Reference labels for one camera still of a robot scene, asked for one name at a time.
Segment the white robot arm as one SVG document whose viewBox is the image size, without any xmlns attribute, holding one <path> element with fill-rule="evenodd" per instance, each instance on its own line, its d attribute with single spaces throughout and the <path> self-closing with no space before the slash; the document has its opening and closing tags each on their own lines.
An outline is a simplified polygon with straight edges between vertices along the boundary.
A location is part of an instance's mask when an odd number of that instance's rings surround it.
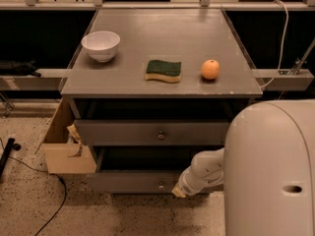
<svg viewBox="0 0 315 236">
<path fill-rule="evenodd" d="M 253 104 L 224 147 L 197 153 L 172 193 L 223 185 L 225 236 L 315 236 L 315 100 Z"/>
</svg>

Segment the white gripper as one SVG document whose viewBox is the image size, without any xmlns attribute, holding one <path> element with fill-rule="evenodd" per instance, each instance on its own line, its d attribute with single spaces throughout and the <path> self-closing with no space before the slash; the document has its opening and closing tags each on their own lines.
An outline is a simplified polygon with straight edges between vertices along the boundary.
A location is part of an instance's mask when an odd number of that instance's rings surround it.
<svg viewBox="0 0 315 236">
<path fill-rule="evenodd" d="M 199 194 L 205 188 L 212 188 L 223 183 L 223 170 L 220 166 L 211 169 L 206 166 L 189 166 L 185 169 L 171 193 L 184 199 L 186 196 Z"/>
</svg>

